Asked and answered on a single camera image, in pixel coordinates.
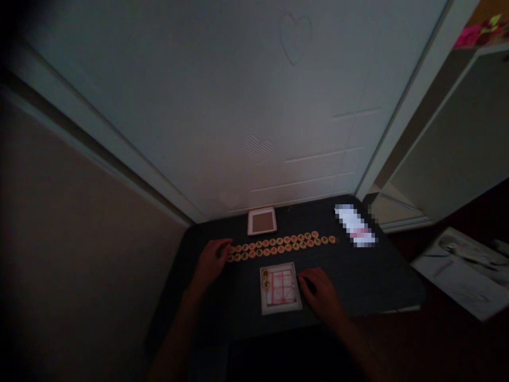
person's left hand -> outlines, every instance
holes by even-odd
[[[191,281],[191,289],[197,293],[203,293],[216,280],[226,263],[232,241],[232,239],[220,239],[208,242],[198,259],[195,275]],[[221,247],[223,249],[218,258],[216,252]]]

dark table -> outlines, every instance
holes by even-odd
[[[355,206],[378,237],[374,247],[355,248],[350,243],[345,229],[336,219],[336,204]],[[247,215],[235,216],[197,224],[187,230],[148,331],[146,348],[150,355],[159,349],[182,293],[191,281],[198,256],[212,239],[232,238],[236,245],[311,231],[318,231],[320,236],[337,237],[334,245],[226,263],[204,298],[197,324],[198,346],[226,345],[318,323],[303,296],[301,311],[261,315],[259,269],[268,265],[294,262],[297,272],[308,267],[322,267],[351,317],[420,305],[425,299],[425,290],[417,275],[354,196],[342,195],[277,208],[278,231],[269,235],[248,237],[247,220]]]

heart carving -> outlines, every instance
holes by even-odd
[[[271,141],[260,142],[255,135],[247,135],[244,139],[244,144],[249,157],[256,164],[262,164],[269,159],[274,149]]]
[[[295,66],[300,62],[312,38],[313,28],[308,16],[296,19],[290,13],[285,13],[281,17],[279,39],[290,64]]]

white door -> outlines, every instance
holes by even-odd
[[[23,34],[215,219],[353,193],[445,3],[65,0]]]

cardboard box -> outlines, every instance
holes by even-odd
[[[453,228],[411,265],[483,322],[509,306],[509,259]]]

